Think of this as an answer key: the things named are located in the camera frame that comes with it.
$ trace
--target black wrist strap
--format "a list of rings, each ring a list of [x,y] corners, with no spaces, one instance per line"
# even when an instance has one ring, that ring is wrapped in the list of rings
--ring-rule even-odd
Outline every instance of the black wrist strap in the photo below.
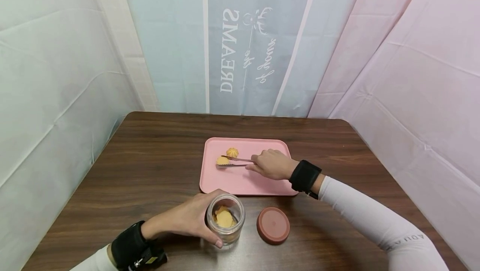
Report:
[[[307,195],[318,199],[318,194],[312,192],[312,186],[321,172],[322,169],[303,160],[297,165],[288,181],[295,191],[305,192]]]
[[[127,268],[132,262],[141,258],[142,253],[149,247],[142,236],[143,223],[145,221],[133,224],[112,242],[112,255],[119,270]]]

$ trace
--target wooden table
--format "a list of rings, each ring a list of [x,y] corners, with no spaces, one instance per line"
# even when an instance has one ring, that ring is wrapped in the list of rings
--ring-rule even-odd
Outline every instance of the wooden table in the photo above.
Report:
[[[203,145],[212,136],[273,138],[293,158],[388,206],[433,240],[448,267],[467,270],[351,126],[343,120],[129,114],[48,231],[23,270],[69,270],[121,231],[199,192]],[[202,247],[192,237],[165,241],[169,262],[161,270],[387,270],[385,253],[328,205],[304,194],[242,197],[247,217],[228,251]],[[281,208],[290,236],[270,246],[255,221],[267,206]]]

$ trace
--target metal tongs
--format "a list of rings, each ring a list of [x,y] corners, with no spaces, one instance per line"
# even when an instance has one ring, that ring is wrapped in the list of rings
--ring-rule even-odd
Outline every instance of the metal tongs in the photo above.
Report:
[[[233,164],[233,163],[230,163],[230,164],[225,164],[225,165],[219,165],[217,164],[217,168],[230,168],[230,167],[245,167],[245,166],[248,166],[248,165],[251,165],[249,163],[254,163],[254,161],[252,160],[245,160],[244,158],[237,158],[237,157],[231,157],[231,156],[227,156],[227,155],[222,155],[223,157],[226,157],[228,158],[230,161],[246,161],[247,164],[241,164],[241,165],[236,165],[236,164]]]

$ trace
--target fabric backdrop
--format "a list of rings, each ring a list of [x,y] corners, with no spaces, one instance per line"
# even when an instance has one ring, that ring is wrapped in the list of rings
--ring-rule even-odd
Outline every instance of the fabric backdrop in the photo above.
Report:
[[[21,270],[139,109],[95,0],[0,0],[0,270]]]
[[[375,32],[370,24],[354,22],[345,44],[375,47],[357,40]],[[411,0],[336,107],[320,92],[309,115],[350,122],[471,270],[480,270],[479,24],[478,0]],[[337,68],[350,78],[352,59]],[[338,91],[346,81],[337,78]]]
[[[306,117],[355,0],[128,0],[162,112]]]

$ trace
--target jar lid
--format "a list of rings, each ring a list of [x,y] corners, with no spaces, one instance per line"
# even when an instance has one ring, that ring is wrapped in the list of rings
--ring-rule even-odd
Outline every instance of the jar lid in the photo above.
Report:
[[[266,243],[280,245],[290,233],[290,222],[278,208],[264,208],[257,218],[257,231]]]

